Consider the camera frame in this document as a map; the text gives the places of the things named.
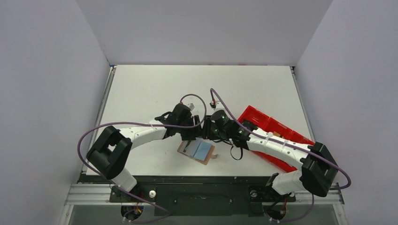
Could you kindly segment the brown leather card holder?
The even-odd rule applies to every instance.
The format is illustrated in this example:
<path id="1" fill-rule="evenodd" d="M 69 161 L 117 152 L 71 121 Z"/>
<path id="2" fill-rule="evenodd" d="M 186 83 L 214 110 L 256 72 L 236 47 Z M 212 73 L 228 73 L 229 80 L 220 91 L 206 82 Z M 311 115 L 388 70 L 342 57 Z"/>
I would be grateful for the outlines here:
<path id="1" fill-rule="evenodd" d="M 210 160 L 218 158 L 218 154 L 214 153 L 215 146 L 210 142 L 200 138 L 193 140 L 191 151 L 189 153 L 183 153 L 184 143 L 185 141 L 182 141 L 180 146 L 177 148 L 177 152 L 200 164 L 207 165 Z"/>

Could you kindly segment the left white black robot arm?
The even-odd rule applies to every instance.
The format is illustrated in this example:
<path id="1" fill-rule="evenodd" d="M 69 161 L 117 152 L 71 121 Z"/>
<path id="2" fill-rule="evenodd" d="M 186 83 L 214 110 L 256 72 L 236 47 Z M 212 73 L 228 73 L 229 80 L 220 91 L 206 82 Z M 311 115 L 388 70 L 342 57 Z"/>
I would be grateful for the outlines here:
<path id="1" fill-rule="evenodd" d="M 173 111 L 166 112 L 148 124 L 117 129 L 106 126 L 86 154 L 87 160 L 107 180 L 130 192 L 137 180 L 125 167 L 130 151 L 143 144 L 163 140 L 179 133 L 186 138 L 199 127 L 199 116 L 190 107 L 178 103 Z"/>

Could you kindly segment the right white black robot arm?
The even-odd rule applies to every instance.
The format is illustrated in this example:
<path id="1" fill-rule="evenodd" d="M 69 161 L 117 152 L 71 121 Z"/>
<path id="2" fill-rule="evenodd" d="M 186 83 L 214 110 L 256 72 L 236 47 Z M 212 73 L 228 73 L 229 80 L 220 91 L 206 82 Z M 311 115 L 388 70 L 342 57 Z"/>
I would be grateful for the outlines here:
<path id="1" fill-rule="evenodd" d="M 237 148 L 262 152 L 296 168 L 293 172 L 276 173 L 267 185 L 279 195 L 306 190 L 325 197 L 337 174 L 337 164 L 328 148 L 316 142 L 313 145 L 296 143 L 265 132 L 253 123 L 238 124 L 224 110 L 207 117 L 210 133 Z"/>

